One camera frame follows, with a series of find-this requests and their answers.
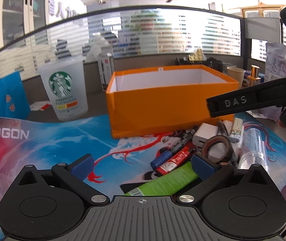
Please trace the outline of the black tape roll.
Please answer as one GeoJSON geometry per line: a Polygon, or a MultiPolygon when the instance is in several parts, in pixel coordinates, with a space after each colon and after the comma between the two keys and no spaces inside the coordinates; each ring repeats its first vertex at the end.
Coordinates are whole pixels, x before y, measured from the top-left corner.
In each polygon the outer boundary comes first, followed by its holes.
{"type": "Polygon", "coordinates": [[[234,150],[226,136],[214,136],[209,138],[202,146],[202,156],[208,158],[213,163],[230,162],[234,150]]]}

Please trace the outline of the purple plastic pouch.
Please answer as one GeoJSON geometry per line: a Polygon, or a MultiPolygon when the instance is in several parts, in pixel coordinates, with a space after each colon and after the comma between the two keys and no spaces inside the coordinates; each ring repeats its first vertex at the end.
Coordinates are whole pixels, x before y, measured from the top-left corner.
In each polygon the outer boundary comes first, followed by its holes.
{"type": "Polygon", "coordinates": [[[269,82],[286,77],[286,46],[279,43],[266,43],[264,81],[269,82]]]}

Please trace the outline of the black gel pen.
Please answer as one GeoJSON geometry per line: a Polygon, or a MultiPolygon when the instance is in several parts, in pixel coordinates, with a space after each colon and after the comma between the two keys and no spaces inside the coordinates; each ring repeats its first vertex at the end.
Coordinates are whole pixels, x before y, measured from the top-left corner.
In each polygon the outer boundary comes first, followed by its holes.
{"type": "Polygon", "coordinates": [[[225,137],[229,136],[229,132],[227,131],[225,124],[221,120],[217,121],[217,126],[221,135],[225,137]]]}

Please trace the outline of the green tube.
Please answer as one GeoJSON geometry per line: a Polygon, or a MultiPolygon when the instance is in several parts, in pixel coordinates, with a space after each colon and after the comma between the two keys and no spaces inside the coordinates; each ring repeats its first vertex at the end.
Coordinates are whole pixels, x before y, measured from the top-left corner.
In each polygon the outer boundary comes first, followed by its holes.
{"type": "Polygon", "coordinates": [[[157,179],[149,181],[125,193],[127,196],[171,196],[199,176],[193,171],[191,162],[163,175],[157,179]]]}

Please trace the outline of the white patterned lighter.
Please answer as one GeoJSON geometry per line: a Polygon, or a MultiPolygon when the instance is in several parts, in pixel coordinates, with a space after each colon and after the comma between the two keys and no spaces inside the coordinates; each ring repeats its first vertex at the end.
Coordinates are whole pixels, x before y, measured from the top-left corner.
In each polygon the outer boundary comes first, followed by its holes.
{"type": "Polygon", "coordinates": [[[232,143],[238,143],[242,138],[243,128],[243,120],[236,117],[234,122],[232,123],[231,131],[229,134],[229,140],[232,143]]]}

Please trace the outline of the white charger cube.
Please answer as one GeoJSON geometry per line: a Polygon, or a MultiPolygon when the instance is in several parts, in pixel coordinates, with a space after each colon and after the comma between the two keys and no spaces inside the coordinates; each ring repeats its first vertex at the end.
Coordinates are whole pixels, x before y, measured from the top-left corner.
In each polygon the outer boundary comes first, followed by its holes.
{"type": "Polygon", "coordinates": [[[197,147],[202,147],[203,144],[210,138],[216,136],[218,134],[218,127],[207,124],[207,123],[202,123],[198,130],[196,130],[195,134],[193,135],[192,138],[192,143],[193,145],[197,147]]]}

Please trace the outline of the clear plastic tube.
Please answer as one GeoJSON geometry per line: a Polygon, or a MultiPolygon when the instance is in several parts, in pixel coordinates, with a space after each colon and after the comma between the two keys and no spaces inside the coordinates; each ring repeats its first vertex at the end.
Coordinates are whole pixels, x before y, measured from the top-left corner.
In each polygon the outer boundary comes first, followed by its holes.
{"type": "Polygon", "coordinates": [[[246,170],[253,164],[260,164],[268,172],[265,142],[262,140],[261,132],[256,128],[244,133],[238,168],[246,170]]]}

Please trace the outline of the orange cardboard box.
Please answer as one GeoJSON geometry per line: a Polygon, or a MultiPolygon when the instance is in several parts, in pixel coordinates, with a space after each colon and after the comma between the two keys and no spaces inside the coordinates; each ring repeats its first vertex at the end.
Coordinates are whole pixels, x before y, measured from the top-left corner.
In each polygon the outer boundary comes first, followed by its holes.
{"type": "Polygon", "coordinates": [[[203,65],[115,72],[105,93],[111,135],[119,139],[214,125],[207,98],[238,87],[236,80],[203,65]]]}

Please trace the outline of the brown paper cup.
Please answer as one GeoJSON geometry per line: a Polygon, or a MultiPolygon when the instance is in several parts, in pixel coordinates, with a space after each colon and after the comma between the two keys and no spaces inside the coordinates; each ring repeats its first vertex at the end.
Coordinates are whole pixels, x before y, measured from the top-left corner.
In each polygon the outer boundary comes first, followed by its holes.
{"type": "Polygon", "coordinates": [[[236,66],[228,66],[227,67],[227,75],[239,83],[239,89],[241,89],[241,87],[242,87],[245,72],[246,71],[244,69],[238,68],[236,66]]]}

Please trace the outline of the tall dark product box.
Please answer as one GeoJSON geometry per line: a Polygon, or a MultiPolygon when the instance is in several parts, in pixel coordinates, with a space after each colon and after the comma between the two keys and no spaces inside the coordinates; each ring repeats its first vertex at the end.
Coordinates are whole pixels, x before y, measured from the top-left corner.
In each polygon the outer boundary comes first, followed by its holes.
{"type": "Polygon", "coordinates": [[[112,75],[115,72],[114,57],[111,53],[100,53],[97,57],[97,61],[102,90],[106,91],[112,75]]]}

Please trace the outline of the red lighter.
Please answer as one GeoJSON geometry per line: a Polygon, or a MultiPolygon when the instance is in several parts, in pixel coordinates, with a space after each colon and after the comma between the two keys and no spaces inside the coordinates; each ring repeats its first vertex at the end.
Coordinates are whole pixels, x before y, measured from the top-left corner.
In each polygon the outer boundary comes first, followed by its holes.
{"type": "Polygon", "coordinates": [[[184,147],[181,151],[176,153],[172,158],[168,161],[164,162],[161,166],[155,169],[155,172],[159,176],[166,175],[176,168],[184,165],[187,161],[189,161],[192,155],[195,153],[195,148],[184,147]]]}

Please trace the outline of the AGON colourful desk mat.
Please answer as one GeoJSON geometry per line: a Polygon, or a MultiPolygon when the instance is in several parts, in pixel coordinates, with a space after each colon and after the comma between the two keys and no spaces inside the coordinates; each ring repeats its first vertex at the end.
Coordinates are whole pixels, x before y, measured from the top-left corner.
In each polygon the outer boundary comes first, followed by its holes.
{"type": "Polygon", "coordinates": [[[248,114],[244,133],[261,132],[268,172],[234,168],[225,184],[196,205],[177,197],[125,193],[159,176],[151,161],[189,131],[114,139],[107,116],[66,123],[0,117],[0,240],[283,240],[286,236],[286,143],[248,114]],[[84,183],[106,195],[90,205],[52,174],[91,154],[84,183]]]}

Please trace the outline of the black mesh desk organizer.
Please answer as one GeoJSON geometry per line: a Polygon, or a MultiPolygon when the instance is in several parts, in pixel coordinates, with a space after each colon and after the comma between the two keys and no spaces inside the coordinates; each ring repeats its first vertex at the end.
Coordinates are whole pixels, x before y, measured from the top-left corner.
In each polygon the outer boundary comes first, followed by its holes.
{"type": "Polygon", "coordinates": [[[223,62],[213,57],[201,61],[191,61],[187,57],[176,58],[175,65],[204,65],[216,71],[223,72],[223,62]]]}

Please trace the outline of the blue black marker pen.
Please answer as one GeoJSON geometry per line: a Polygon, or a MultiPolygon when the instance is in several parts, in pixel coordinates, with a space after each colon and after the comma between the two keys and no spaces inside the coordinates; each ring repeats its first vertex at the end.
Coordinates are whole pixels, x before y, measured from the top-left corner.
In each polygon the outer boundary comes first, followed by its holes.
{"type": "Polygon", "coordinates": [[[175,154],[177,154],[179,151],[183,149],[183,147],[191,141],[193,138],[193,135],[196,133],[196,131],[199,129],[198,126],[191,129],[188,133],[186,133],[180,141],[178,141],[176,144],[174,144],[171,148],[164,151],[161,155],[159,155],[157,158],[151,161],[150,165],[153,170],[157,169],[161,165],[163,165],[165,162],[167,162],[170,158],[172,158],[175,154]]]}

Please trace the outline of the red white paper scrap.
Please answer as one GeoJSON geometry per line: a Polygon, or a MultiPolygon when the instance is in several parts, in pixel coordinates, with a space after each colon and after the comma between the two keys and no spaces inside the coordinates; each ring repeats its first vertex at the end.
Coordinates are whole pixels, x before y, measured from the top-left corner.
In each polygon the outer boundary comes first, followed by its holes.
{"type": "Polygon", "coordinates": [[[49,101],[38,101],[30,105],[31,111],[44,111],[51,106],[49,101]]]}

